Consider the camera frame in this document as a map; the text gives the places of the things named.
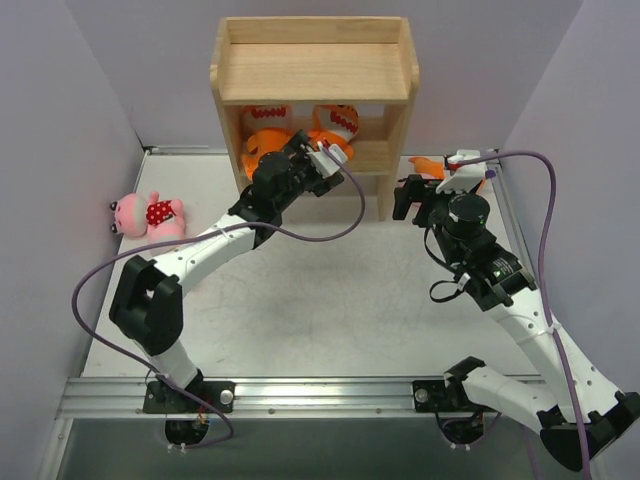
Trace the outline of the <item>pink plush striped shirt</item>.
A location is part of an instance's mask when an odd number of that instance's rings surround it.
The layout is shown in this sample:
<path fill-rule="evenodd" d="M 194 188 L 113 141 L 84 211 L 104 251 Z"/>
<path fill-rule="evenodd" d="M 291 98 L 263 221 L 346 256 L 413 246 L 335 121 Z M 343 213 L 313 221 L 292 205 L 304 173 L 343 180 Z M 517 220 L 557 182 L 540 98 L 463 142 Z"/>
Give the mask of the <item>pink plush striped shirt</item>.
<path fill-rule="evenodd" d="M 182 219 L 173 217 L 157 225 L 150 225 L 147 229 L 149 244 L 181 240 L 185 238 L 185 223 Z"/>

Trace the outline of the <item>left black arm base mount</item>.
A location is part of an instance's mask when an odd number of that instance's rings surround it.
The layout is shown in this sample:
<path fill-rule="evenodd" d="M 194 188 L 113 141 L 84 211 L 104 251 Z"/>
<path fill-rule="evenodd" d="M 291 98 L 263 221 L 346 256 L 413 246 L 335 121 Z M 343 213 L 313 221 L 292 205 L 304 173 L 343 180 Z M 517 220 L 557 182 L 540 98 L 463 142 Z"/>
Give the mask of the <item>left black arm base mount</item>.
<path fill-rule="evenodd" d="M 231 413 L 235 399 L 236 384 L 229 380 L 200 380 L 190 385 L 187 391 L 222 413 Z M 146 414 L 204 413 L 199 402 L 179 393 L 164 382 L 151 381 L 142 406 Z"/>

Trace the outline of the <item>orange shark plush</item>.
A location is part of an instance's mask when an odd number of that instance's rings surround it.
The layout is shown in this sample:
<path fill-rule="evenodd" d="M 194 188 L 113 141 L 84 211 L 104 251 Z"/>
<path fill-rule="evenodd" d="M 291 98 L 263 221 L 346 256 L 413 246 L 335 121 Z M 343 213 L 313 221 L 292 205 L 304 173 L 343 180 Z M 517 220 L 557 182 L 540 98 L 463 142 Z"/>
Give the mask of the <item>orange shark plush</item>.
<path fill-rule="evenodd" d="M 435 161 L 428 157 L 414 156 L 409 158 L 409 162 L 413 166 L 415 174 L 435 180 L 442 181 L 444 179 L 444 161 Z"/>
<path fill-rule="evenodd" d="M 351 141 L 359 131 L 359 114 L 354 105 L 315 105 L 312 110 L 311 143 L 338 145 L 351 160 L 354 149 Z"/>
<path fill-rule="evenodd" d="M 286 104 L 247 105 L 241 112 L 242 126 L 248 135 L 241 161 L 252 179 L 263 155 L 280 151 L 292 133 L 292 111 Z"/>

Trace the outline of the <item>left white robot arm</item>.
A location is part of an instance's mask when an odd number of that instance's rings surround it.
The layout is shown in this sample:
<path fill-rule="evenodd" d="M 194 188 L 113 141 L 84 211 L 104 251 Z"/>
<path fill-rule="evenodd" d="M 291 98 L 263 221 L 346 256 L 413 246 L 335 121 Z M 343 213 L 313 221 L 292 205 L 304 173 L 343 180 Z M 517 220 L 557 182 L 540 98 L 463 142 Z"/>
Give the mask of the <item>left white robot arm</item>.
<path fill-rule="evenodd" d="M 184 297 L 217 268 L 268 240 L 298 197 L 322 196 L 339 185 L 347 159 L 338 145 L 311 141 L 299 131 L 281 150 L 260 158 L 251 184 L 199 241 L 124 264 L 109 318 L 171 381 L 166 398 L 176 409 L 193 410 L 202 399 L 202 374 L 180 341 Z"/>

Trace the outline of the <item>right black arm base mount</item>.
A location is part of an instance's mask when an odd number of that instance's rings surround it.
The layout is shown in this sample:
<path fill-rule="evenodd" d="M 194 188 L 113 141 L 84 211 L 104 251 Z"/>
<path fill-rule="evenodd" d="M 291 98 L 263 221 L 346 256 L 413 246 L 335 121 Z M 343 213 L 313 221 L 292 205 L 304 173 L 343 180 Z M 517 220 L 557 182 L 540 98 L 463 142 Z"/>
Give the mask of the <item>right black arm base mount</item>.
<path fill-rule="evenodd" d="M 418 413 L 476 413 L 493 412 L 486 405 L 473 403 L 462 382 L 469 374 L 486 363 L 469 356 L 450 367 L 437 379 L 417 379 L 411 384 L 414 410 Z"/>

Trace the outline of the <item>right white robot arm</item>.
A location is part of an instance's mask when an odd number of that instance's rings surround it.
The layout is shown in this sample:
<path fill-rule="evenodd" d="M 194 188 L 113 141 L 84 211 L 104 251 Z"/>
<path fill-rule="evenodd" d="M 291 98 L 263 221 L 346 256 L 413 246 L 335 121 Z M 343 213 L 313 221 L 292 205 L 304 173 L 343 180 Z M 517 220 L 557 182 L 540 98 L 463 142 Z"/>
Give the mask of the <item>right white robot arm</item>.
<path fill-rule="evenodd" d="M 394 191 L 395 220 L 419 207 L 413 224 L 433 234 L 456 299 L 466 294 L 503 328 L 544 381 L 539 389 L 469 356 L 444 373 L 443 392 L 430 406 L 478 413 L 492 409 L 538 434 L 565 468 L 579 472 L 639 418 L 639 395 L 607 379 L 554 317 L 519 259 L 487 229 L 489 203 L 474 190 L 439 192 L 439 181 L 410 175 Z"/>

